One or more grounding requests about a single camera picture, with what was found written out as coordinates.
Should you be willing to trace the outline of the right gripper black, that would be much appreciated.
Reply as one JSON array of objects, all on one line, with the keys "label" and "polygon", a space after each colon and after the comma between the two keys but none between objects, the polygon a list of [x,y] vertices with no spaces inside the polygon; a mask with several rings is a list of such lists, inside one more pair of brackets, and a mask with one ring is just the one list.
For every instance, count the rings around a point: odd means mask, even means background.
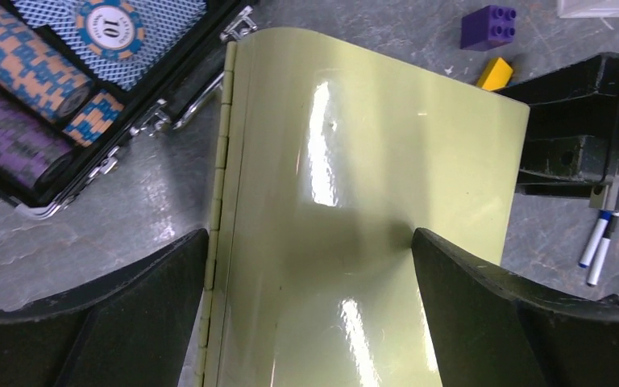
[{"label": "right gripper black", "polygon": [[587,198],[591,208],[619,210],[619,54],[585,60],[500,89],[530,108],[528,134],[610,134],[528,139],[517,192]]}]

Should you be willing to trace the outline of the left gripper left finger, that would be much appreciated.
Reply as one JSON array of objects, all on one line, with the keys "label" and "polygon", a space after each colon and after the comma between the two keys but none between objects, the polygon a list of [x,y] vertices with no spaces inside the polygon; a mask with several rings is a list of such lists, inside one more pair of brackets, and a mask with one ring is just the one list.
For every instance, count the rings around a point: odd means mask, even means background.
[{"label": "left gripper left finger", "polygon": [[68,291],[0,310],[0,386],[177,385],[205,282],[193,231]]}]

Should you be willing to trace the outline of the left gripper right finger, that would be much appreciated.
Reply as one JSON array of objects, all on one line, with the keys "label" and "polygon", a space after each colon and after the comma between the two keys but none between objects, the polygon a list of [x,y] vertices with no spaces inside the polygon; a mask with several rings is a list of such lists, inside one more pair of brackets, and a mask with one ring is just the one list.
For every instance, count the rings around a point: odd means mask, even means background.
[{"label": "left gripper right finger", "polygon": [[425,228],[411,250],[445,386],[619,386],[619,298],[546,287]]}]

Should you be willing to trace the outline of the green drawer cabinet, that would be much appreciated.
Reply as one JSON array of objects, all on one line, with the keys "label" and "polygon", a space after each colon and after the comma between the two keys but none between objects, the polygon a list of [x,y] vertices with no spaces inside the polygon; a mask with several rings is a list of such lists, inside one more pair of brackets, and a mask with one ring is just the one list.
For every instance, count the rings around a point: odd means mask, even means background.
[{"label": "green drawer cabinet", "polygon": [[224,64],[200,386],[438,386],[410,244],[501,261],[530,109],[322,33]]}]

